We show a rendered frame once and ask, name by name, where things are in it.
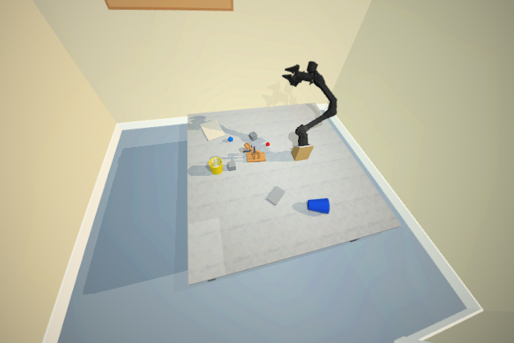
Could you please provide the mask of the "yellow mug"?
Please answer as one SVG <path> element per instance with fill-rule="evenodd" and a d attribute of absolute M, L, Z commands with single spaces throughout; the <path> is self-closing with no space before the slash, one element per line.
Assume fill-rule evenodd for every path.
<path fill-rule="evenodd" d="M 222 159 L 220 157 L 211 158 L 209 166 L 213 175 L 219 175 L 222 173 Z"/>

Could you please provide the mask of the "blue cylinder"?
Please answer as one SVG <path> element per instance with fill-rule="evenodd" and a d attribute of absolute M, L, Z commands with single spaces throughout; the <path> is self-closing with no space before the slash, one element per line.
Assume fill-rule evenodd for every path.
<path fill-rule="evenodd" d="M 329 214 L 329 200 L 328 198 L 308 200 L 308 209 L 324 214 Z"/>

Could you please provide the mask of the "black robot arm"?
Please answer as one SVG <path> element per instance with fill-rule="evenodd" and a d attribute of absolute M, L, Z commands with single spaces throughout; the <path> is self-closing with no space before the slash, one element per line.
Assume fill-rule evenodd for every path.
<path fill-rule="evenodd" d="M 324 77 L 317 71 L 318 68 L 317 63 L 315 62 L 309 62 L 307 71 L 304 77 L 304 81 L 310 82 L 309 85 L 315 84 L 317 87 L 319 87 L 323 93 L 327 96 L 329 99 L 329 106 L 328 110 L 322 115 L 316 118 L 315 120 L 311 121 L 310 123 L 306 125 L 301 125 L 297 127 L 296 129 L 296 135 L 298 135 L 298 146 L 305 146 L 308 144 L 308 134 L 306 133 L 310 128 L 313 126 L 319 124 L 321 121 L 328 119 L 332 116 L 335 116 L 337 114 L 337 98 L 333 95 L 332 91 L 329 89 L 327 84 L 325 83 Z"/>

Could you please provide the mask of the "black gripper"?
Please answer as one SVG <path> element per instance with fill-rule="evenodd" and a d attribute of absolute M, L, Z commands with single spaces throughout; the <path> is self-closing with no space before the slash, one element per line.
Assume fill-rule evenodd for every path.
<path fill-rule="evenodd" d="M 306 72 L 299 71 L 300 70 L 299 64 L 296 64 L 295 66 L 292 66 L 292 67 L 287 67 L 284 70 L 292 72 L 292 74 L 282 75 L 282 77 L 284 77 L 285 79 L 287 79 L 289 81 L 290 85 L 294 85 L 296 80 L 300 80 L 300 81 L 304 80 Z"/>

